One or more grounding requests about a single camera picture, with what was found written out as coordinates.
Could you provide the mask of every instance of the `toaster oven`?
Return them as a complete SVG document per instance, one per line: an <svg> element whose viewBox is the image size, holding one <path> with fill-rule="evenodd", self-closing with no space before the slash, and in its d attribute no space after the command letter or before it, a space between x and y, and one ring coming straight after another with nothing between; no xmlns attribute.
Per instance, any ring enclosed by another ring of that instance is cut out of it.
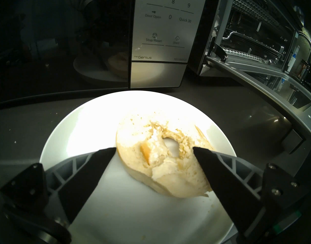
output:
<svg viewBox="0 0 311 244"><path fill-rule="evenodd" d="M311 38L302 11L292 0L218 0L215 9L212 21L200 20L188 67L201 77L223 71L223 77L234 78L267 100L291 121L283 145L293 152L311 136L311 91L301 72L297 77L292 69L304 68L296 59L304 52L299 45L303 40L310 50L301 63L311 65ZM204 24L211 28L204 31Z"/></svg>

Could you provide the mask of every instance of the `bagel crust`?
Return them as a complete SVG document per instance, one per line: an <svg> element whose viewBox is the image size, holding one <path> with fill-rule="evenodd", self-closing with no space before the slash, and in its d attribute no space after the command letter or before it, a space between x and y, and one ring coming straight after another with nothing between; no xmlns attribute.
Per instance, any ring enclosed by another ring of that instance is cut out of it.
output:
<svg viewBox="0 0 311 244"><path fill-rule="evenodd" d="M179 144L178 157L164 138ZM214 149L201 130L179 114L147 110L128 114L119 123L116 146L127 172L161 194L183 198L206 196L212 190L193 147Z"/></svg>

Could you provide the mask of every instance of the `bottle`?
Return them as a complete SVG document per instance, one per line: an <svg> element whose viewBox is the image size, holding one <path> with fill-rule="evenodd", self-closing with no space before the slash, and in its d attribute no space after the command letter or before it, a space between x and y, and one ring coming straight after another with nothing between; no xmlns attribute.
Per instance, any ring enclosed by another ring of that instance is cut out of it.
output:
<svg viewBox="0 0 311 244"><path fill-rule="evenodd" d="M289 72L291 71L291 69L292 69L292 67L294 65L294 62L296 60L296 55L297 55L299 49L300 49L300 46L296 47L295 52L293 53L293 55L292 55L292 57L291 57L291 59L289 61L289 64L288 64L289 67L287 68L285 73L289 74Z"/></svg>

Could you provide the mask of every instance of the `oven door hinge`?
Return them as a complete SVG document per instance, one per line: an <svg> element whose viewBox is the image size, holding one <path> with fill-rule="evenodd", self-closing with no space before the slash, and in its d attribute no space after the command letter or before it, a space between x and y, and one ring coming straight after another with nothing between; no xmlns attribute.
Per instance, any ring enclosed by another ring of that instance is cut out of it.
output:
<svg viewBox="0 0 311 244"><path fill-rule="evenodd" d="M211 41L211 44L210 44L210 47L209 47L209 51L210 51L210 53L213 52L214 54L216 54L221 59L221 62L223 62L223 63L225 63L225 61L228 58L228 56L225 53L225 51L219 45L217 45L215 43L215 37L212 38L212 41Z"/></svg>

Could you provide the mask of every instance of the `toaster oven door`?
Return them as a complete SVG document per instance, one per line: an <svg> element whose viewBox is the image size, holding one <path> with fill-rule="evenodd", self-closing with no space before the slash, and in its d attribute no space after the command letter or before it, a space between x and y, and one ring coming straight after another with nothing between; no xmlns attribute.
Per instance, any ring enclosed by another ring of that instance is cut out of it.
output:
<svg viewBox="0 0 311 244"><path fill-rule="evenodd" d="M311 93L300 83L285 73L263 67L244 64L236 69L233 63L209 56L206 61L265 99L292 123L300 137L311 137Z"/></svg>

